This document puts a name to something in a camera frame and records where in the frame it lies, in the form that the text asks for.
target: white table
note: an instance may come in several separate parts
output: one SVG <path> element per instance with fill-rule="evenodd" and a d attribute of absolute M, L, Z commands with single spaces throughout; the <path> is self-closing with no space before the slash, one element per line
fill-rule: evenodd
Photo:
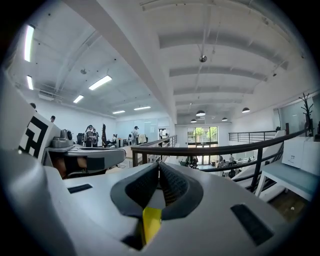
<path fill-rule="evenodd" d="M 260 181 L 255 192 L 257 197 L 260 196 L 267 177 L 308 201 L 312 199 L 320 181 L 319 176 L 281 163 L 281 160 L 262 166 L 261 169 Z"/>

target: white ceiling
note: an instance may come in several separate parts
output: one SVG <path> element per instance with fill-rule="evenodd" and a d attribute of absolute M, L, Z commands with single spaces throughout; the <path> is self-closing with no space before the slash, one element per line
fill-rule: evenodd
<path fill-rule="evenodd" d="M 29 20 L 35 26 L 31 62 L 24 60 L 25 28 L 21 30 L 14 65 L 9 71 L 16 85 L 34 93 L 50 93 L 58 103 L 111 116 L 137 114 L 134 108 L 162 107 L 120 54 L 86 20 L 57 1 Z M 95 90 L 89 86 L 109 75 L 112 80 Z M 78 95 L 84 98 L 73 103 Z M 112 114 L 124 110 L 125 113 Z"/>
<path fill-rule="evenodd" d="M 257 85 L 267 87 L 274 74 L 279 78 L 303 61 L 294 40 L 248 0 L 136 0 L 125 6 L 92 0 L 82 8 L 75 0 L 64 1 L 68 5 L 59 1 L 29 21 L 35 26 L 31 63 L 23 60 L 22 31 L 11 76 L 27 90 L 31 75 L 34 93 L 52 93 L 65 104 L 74 105 L 82 94 L 78 107 L 103 114 L 131 115 L 139 106 L 168 110 L 171 101 L 178 124 L 189 123 L 198 110 L 206 112 L 206 122 L 215 116 L 212 122 L 220 123 L 241 111 Z M 110 17 L 114 24 L 97 23 Z M 90 24 L 100 25 L 100 33 Z M 107 74 L 111 82 L 88 89 Z"/>

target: ceiling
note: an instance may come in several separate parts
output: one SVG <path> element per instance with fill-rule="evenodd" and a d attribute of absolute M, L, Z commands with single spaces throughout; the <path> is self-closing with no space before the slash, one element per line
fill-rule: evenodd
<path fill-rule="evenodd" d="M 10 74 L 22 90 L 30 75 L 35 94 L 69 105 L 83 95 L 77 107 L 102 114 L 151 106 L 173 109 L 178 124 L 190 123 L 198 110 L 206 112 L 201 122 L 232 121 L 257 85 L 267 87 L 303 61 L 297 43 L 252 0 L 64 2 L 29 21 L 35 26 L 30 63 L 23 59 L 22 30 Z M 112 81 L 88 89 L 107 74 Z"/>
<path fill-rule="evenodd" d="M 73 105 L 110 116 L 137 114 L 134 108 L 162 109 L 148 87 L 122 56 L 85 19 L 57 1 L 29 20 L 35 26 L 30 62 L 24 60 L 26 29 L 21 30 L 17 54 L 9 73 L 21 90 L 28 90 L 26 76 L 32 77 L 33 93 L 57 103 Z M 95 90 L 89 86 L 109 75 L 112 80 Z M 77 104 L 73 101 L 84 98 Z M 116 111 L 125 113 L 112 114 Z"/>

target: white box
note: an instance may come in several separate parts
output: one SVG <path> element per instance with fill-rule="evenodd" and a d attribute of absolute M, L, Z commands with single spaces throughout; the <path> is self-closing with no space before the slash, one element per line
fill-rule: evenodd
<path fill-rule="evenodd" d="M 315 142 L 313 137 L 285 140 L 282 163 L 319 176 L 320 142 Z"/>

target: black slot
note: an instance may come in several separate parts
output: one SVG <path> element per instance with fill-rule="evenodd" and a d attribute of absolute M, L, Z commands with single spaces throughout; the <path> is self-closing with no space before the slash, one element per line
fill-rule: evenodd
<path fill-rule="evenodd" d="M 92 188 L 91 185 L 84 184 L 84 185 L 80 185 L 80 186 L 69 187 L 68 190 L 69 190 L 70 194 L 73 194 L 73 193 L 77 193 L 77 192 L 80 192 L 80 191 L 88 190 L 88 189 L 91 189 L 91 188 Z"/>
<path fill-rule="evenodd" d="M 233 211 L 256 246 L 261 245 L 274 235 L 246 205 L 236 204 L 231 207 L 231 211 Z"/>

